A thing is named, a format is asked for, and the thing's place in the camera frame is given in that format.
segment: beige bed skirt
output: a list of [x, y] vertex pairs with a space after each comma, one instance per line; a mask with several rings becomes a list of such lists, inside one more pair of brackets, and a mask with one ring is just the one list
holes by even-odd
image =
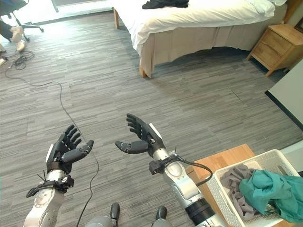
[[283, 22], [287, 6], [276, 8], [269, 20], [237, 26], [177, 28], [150, 34], [140, 56], [140, 73], [152, 76], [155, 65], [170, 62], [183, 55], [218, 46], [251, 50], [268, 25]]

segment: pillow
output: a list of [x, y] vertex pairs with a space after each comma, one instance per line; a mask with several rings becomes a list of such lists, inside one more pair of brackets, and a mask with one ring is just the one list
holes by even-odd
[[268, 0], [274, 3], [276, 6], [282, 6], [287, 0]]
[[256, 11], [265, 17], [273, 17], [275, 15], [275, 6], [268, 0], [246, 0], [253, 5]]

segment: bed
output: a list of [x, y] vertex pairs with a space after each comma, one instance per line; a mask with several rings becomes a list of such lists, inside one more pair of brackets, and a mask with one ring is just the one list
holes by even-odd
[[260, 13], [248, 0], [190, 0], [187, 8], [142, 9], [145, 2], [114, 0], [113, 11], [116, 28], [120, 17], [131, 35], [141, 76], [150, 78], [155, 65], [199, 50], [251, 50], [267, 26], [283, 22], [287, 14], [286, 4]]

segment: robotic arm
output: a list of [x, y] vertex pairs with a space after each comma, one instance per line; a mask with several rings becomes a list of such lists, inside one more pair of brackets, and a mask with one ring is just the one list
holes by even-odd
[[69, 175], [74, 162], [84, 158], [92, 149], [94, 141], [78, 148], [81, 139], [75, 134], [77, 129], [71, 125], [52, 144], [46, 156], [47, 177], [37, 187], [27, 193], [27, 197], [35, 196], [34, 205], [27, 215], [24, 227], [54, 227], [58, 210], [64, 202], [64, 193], [74, 185]]
[[163, 175], [164, 181], [171, 187], [180, 205], [186, 210], [196, 227], [224, 227], [225, 223], [221, 217], [214, 213], [196, 184], [186, 174], [180, 163], [180, 161], [186, 161], [175, 152], [166, 151], [162, 136], [153, 124], [146, 124], [140, 118], [129, 113], [126, 121], [131, 127], [130, 131], [137, 134], [141, 141], [129, 143], [116, 141], [116, 146], [128, 154], [148, 152], [154, 159], [150, 162], [151, 174], [161, 173]]

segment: wooden table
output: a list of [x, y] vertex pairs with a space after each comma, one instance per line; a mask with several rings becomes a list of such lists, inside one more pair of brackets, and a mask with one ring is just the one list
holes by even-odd
[[[221, 169], [223, 167], [235, 164], [237, 162], [241, 162], [245, 159], [248, 159], [248, 158], [251, 158], [254, 156], [255, 155], [252, 152], [252, 150], [249, 148], [249, 146], [247, 144], [243, 144], [238, 147], [223, 151], [221, 153], [197, 160], [196, 162], [201, 163], [205, 166], [208, 166], [209, 168], [211, 168], [211, 170], [213, 172], [215, 172], [217, 169]], [[195, 167], [195, 166], [190, 166], [190, 167], [186, 168], [186, 173], [195, 183], [198, 183], [198, 182], [204, 180], [207, 176], [209, 176], [209, 173], [206, 170], [201, 169], [199, 167]], [[215, 202], [209, 188], [207, 187], [207, 184], [203, 184], [203, 185], [199, 186], [199, 189], [201, 190], [202, 194], [205, 196], [205, 199], [208, 201], [208, 203], [214, 209], [214, 211], [216, 213], [219, 213], [223, 217], [217, 203]], [[294, 224], [288, 223], [283, 220], [274, 226], [275, 227], [291, 227], [293, 225]]]
[[268, 69], [267, 77], [274, 70], [293, 67], [303, 57], [303, 34], [289, 24], [270, 25], [247, 60], [251, 57]]

